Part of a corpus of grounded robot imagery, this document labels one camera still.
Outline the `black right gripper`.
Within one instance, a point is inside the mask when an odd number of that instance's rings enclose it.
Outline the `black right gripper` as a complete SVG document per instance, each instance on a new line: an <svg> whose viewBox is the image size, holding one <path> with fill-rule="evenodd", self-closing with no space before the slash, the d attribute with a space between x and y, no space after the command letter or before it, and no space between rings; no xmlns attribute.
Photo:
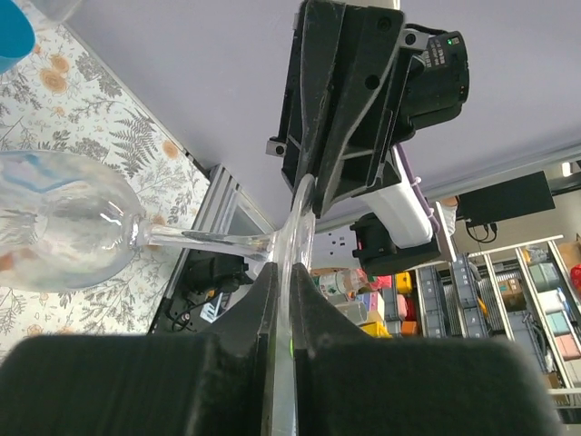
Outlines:
<svg viewBox="0 0 581 436"><path fill-rule="evenodd" d="M389 148L412 136L401 106L409 72L415 77L425 68L421 55L428 39L429 31L405 24L396 9L300 3L279 131L270 140L285 146L281 174L288 186L298 186L307 173L316 175L316 216L382 180Z"/></svg>

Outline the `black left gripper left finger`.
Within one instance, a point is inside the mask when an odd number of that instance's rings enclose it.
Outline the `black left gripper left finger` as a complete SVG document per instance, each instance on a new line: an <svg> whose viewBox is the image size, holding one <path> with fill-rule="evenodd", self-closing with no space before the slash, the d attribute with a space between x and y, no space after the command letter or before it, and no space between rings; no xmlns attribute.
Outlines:
<svg viewBox="0 0 581 436"><path fill-rule="evenodd" d="M4 435L268 435L278 269L205 331L48 335L1 366Z"/></svg>

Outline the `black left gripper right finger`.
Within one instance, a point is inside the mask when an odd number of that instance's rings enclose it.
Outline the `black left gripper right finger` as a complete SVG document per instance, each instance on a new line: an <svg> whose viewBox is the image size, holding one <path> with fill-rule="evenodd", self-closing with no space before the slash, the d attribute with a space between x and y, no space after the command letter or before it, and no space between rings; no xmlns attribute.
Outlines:
<svg viewBox="0 0 581 436"><path fill-rule="evenodd" d="M290 278L300 435L559 435L540 374L513 343L379 339Z"/></svg>

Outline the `clear wine glass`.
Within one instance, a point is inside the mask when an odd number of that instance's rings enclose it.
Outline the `clear wine glass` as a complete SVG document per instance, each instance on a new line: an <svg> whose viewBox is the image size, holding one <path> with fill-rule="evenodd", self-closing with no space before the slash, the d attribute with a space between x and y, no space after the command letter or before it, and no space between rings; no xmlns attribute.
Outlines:
<svg viewBox="0 0 581 436"><path fill-rule="evenodd" d="M146 245L202 248L274 263L278 300L273 339L271 433L297 432L291 273L310 263L314 180L300 181L277 232L234 236L155 225L124 178L95 160L58 152L1 156L1 282L23 289L77 291L113 278Z"/></svg>
<svg viewBox="0 0 581 436"><path fill-rule="evenodd" d="M43 20L55 25L73 16L83 3L84 0L34 0L32 2Z"/></svg>

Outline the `blue wine glass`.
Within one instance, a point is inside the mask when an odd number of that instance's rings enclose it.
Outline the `blue wine glass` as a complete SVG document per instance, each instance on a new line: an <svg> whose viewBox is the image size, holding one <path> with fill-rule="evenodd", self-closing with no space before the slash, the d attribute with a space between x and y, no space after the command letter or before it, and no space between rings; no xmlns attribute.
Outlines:
<svg viewBox="0 0 581 436"><path fill-rule="evenodd" d="M35 45L34 29L18 5L1 0L1 74L30 55Z"/></svg>

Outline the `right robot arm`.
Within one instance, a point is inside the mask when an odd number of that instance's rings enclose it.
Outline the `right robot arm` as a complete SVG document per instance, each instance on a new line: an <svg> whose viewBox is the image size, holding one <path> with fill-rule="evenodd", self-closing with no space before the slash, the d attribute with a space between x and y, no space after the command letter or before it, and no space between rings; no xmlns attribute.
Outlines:
<svg viewBox="0 0 581 436"><path fill-rule="evenodd" d="M304 1L267 151L292 191L314 178L317 217L361 199L369 212L350 227L355 259L372 275L400 273L440 256L444 227L402 145L458 117L468 90L460 32L410 24L393 8Z"/></svg>

